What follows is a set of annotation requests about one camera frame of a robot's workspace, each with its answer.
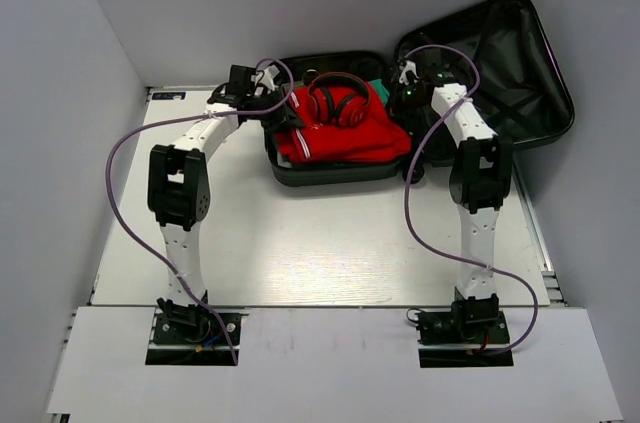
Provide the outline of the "green shirt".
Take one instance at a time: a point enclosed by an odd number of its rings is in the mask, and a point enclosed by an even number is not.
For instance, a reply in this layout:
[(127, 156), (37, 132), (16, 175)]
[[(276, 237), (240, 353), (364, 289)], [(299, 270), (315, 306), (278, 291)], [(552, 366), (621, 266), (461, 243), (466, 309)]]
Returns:
[(370, 80), (369, 85), (378, 95), (378, 98), (380, 99), (382, 105), (386, 106), (390, 98), (390, 91), (385, 86), (383, 80), (380, 78)]

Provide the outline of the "red polo shirt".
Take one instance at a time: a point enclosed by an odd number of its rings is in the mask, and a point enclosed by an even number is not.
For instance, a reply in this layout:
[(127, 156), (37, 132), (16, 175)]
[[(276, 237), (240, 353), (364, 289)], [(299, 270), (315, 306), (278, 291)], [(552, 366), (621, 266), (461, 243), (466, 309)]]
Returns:
[(376, 90), (370, 88), (369, 92), (369, 113), (363, 122), (355, 127), (338, 127), (317, 121), (308, 91), (295, 90), (289, 101), (305, 126), (275, 134), (279, 152), (292, 164), (378, 164), (406, 155), (411, 149), (409, 135), (389, 119)]

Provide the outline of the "red black headphones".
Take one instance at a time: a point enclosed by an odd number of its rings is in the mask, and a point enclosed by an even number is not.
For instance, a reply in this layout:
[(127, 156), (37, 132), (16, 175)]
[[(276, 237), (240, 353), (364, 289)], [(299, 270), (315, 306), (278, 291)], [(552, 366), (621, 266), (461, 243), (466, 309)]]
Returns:
[(307, 88), (315, 121), (337, 127), (356, 127), (370, 110), (371, 92), (360, 78), (343, 72), (319, 75)]

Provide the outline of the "gold lid cream jar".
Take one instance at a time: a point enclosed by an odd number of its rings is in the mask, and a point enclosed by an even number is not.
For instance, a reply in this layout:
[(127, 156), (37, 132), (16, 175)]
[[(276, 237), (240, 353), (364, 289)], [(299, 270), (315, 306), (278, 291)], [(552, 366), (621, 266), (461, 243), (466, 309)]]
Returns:
[(309, 86), (317, 77), (319, 73), (315, 69), (308, 69), (302, 76), (302, 83), (304, 86)]

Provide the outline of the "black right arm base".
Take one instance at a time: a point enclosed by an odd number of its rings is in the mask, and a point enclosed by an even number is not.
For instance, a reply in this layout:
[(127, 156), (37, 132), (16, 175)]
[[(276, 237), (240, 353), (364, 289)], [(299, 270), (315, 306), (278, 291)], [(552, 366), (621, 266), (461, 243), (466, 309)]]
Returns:
[(418, 332), (422, 369), (507, 368), (514, 365), (511, 343), (499, 298), (459, 295), (448, 310), (410, 308), (408, 323)]

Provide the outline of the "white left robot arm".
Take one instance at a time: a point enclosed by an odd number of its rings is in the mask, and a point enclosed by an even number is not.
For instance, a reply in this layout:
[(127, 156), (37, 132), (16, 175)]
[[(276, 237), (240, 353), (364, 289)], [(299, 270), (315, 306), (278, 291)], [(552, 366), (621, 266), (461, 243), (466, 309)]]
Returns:
[(255, 68), (233, 65), (194, 124), (173, 143), (152, 148), (147, 203), (164, 241), (172, 303), (187, 307), (207, 298), (199, 239), (211, 205), (209, 160), (244, 121), (284, 117), (294, 84), (278, 59), (263, 59)]

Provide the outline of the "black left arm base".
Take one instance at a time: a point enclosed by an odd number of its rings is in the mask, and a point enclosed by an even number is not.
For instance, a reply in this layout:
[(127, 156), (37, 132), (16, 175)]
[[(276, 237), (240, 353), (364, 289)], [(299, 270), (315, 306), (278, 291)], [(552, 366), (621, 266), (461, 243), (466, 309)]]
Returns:
[(159, 298), (146, 351), (147, 366), (231, 366), (239, 360), (246, 312), (222, 311), (220, 320), (197, 305)]

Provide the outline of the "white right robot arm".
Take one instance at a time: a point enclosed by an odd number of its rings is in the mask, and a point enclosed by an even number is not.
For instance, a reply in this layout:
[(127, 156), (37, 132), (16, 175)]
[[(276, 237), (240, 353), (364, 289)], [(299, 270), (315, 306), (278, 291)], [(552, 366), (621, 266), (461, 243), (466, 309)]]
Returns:
[[(433, 67), (418, 71), (414, 55), (425, 50), (444, 50), (462, 57), (468, 63), (474, 80), (471, 87), (458, 82), (444, 69)], [(504, 199), (510, 192), (513, 147), (492, 129), (480, 115), (473, 94), (481, 78), (476, 64), (463, 52), (441, 44), (418, 46), (400, 58), (398, 83), (411, 91), (417, 83), (431, 87), (428, 106), (439, 118), (419, 143), (409, 165), (412, 173), (429, 139), (445, 126), (452, 137), (456, 153), (449, 176), (449, 191), (457, 205), (461, 230), (461, 253), (446, 253), (424, 241), (413, 226), (410, 216), (410, 184), (404, 189), (404, 216), (412, 237), (431, 253), (461, 264), (454, 286), (451, 317), (453, 333), (472, 342), (484, 334), (488, 320), (499, 310), (494, 278), (494, 242), (497, 220)]]

